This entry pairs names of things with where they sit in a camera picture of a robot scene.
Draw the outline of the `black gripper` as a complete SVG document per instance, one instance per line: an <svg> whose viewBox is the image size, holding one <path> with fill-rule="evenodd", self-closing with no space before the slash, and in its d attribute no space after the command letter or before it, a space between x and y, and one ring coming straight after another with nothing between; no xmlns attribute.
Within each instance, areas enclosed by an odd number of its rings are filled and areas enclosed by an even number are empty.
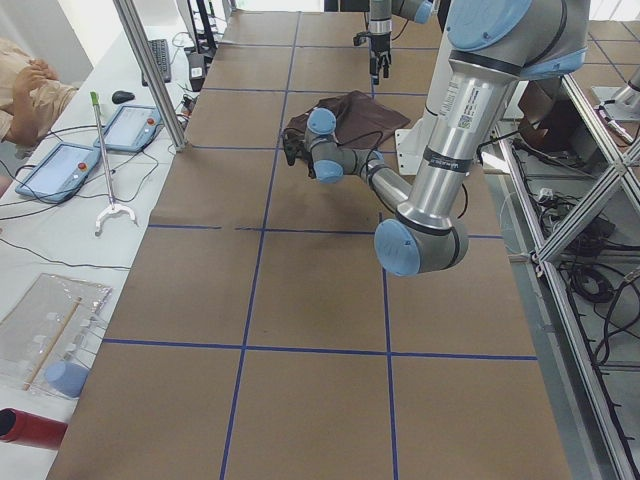
<svg viewBox="0 0 640 480"><path fill-rule="evenodd" d="M287 150L285 157L289 166L294 166L297 160L306 166L312 163L311 155L305 147L304 138L298 134L287 135Z"/></svg>
<svg viewBox="0 0 640 480"><path fill-rule="evenodd" d="M382 68L383 77L389 77L391 66L391 33L375 34L370 32L369 73L372 80L378 79L378 68Z"/></svg>

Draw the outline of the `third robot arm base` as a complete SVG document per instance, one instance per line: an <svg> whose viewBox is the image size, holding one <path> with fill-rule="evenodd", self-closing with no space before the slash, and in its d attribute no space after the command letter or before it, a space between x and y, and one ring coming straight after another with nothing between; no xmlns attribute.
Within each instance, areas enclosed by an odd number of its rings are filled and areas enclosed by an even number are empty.
<svg viewBox="0 0 640 480"><path fill-rule="evenodd" d="M639 121L639 69L621 87L594 86L596 112L606 124Z"/></svg>

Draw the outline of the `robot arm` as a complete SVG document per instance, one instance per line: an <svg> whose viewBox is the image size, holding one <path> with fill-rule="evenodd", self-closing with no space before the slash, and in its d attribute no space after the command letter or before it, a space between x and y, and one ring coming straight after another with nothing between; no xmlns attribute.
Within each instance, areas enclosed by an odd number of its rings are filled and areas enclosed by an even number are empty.
<svg viewBox="0 0 640 480"><path fill-rule="evenodd" d="M364 37L369 40L369 73L374 85L388 78L392 64L393 16L424 24L435 12L436 1L381 0L369 2L369 20Z"/></svg>
<svg viewBox="0 0 640 480"><path fill-rule="evenodd" d="M582 66L589 10L587 1L451 2L444 25L449 65L436 69L448 74L447 89L413 183L375 149L340 145L336 118L325 108L311 111L300 141L283 141L288 164L302 158L310 177L325 184L356 175L393 211L374 235L388 272L413 276L455 266L468 238L451 210L478 146L517 82Z"/></svg>

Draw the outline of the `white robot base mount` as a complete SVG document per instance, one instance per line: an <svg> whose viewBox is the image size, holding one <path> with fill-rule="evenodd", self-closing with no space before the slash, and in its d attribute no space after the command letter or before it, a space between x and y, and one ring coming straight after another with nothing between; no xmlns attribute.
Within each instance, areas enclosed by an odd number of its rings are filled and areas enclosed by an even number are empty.
<svg viewBox="0 0 640 480"><path fill-rule="evenodd" d="M449 1L444 1L444 6L441 6L441 1L435 2L438 7L438 22L442 27L443 33L425 100L423 115L411 129L398 129L395 131L396 156L401 175L415 175L417 173L447 93L452 73L449 65L451 44L447 38L445 27L449 4Z"/></svg>

